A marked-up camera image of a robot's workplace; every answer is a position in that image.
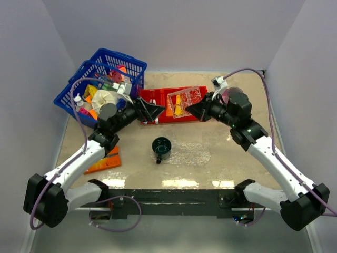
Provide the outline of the clear textured acrylic holder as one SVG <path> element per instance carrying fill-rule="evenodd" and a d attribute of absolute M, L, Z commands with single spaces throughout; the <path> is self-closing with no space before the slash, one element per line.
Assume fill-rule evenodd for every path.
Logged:
<path fill-rule="evenodd" d="M 176 92 L 173 92 L 173 93 L 169 93 L 167 95 L 167 97 L 168 97 L 168 103 L 169 103 L 171 111 L 172 111 L 172 116 L 173 116 L 173 106 L 174 106 L 174 103 L 175 103 L 175 96 L 178 95 L 178 94 L 180 94 L 182 96 L 183 101 L 184 101 L 184 105 L 183 105 L 183 110 L 184 110 L 184 106 L 185 106 L 185 102 L 186 102 L 186 92 L 187 92 L 187 88 L 179 90 L 179 91 L 176 91 Z M 184 115 L 182 117 L 180 117 L 180 118 L 183 118 L 183 117 L 186 117 L 186 116 L 187 116 L 187 113 L 184 110 Z"/>

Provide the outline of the dark green mug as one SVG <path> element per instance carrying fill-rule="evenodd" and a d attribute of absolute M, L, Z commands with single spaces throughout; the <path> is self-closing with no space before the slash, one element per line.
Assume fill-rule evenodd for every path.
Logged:
<path fill-rule="evenodd" d="M 172 144 L 166 137 L 158 137 L 152 142 L 152 151 L 155 154 L 156 163 L 160 164 L 163 160 L 169 158 Z"/>

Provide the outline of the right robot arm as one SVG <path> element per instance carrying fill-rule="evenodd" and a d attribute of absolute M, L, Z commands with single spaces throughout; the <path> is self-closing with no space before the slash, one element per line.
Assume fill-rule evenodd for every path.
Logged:
<path fill-rule="evenodd" d="M 302 174 L 275 147 L 267 131 L 251 117 L 252 104 L 244 93 L 230 95 L 226 104 L 222 97 L 207 93 L 186 111 L 198 120 L 211 118 L 229 126 L 234 142 L 255 157 L 278 182 L 281 189 L 264 187 L 247 179 L 235 187 L 234 200 L 240 207 L 257 203 L 279 213 L 293 230 L 300 231 L 325 213 L 330 191 L 321 183 L 316 184 Z"/>

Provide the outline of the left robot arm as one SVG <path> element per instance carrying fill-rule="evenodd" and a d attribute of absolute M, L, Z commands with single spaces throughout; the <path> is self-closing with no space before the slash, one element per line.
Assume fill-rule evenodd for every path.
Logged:
<path fill-rule="evenodd" d="M 94 203 L 98 207 L 109 201 L 108 186 L 90 180 L 73 189 L 73 183 L 96 162 L 105 158 L 117 145 L 118 131 L 135 120 L 153 122 L 165 107 L 145 101 L 142 97 L 127 102 L 122 110 L 108 103 L 100 108 L 97 125 L 84 145 L 57 168 L 45 175 L 34 174 L 27 183 L 23 209 L 30 214 L 31 229 L 39 220 L 41 225 L 56 227 L 65 216 L 83 205 Z"/>

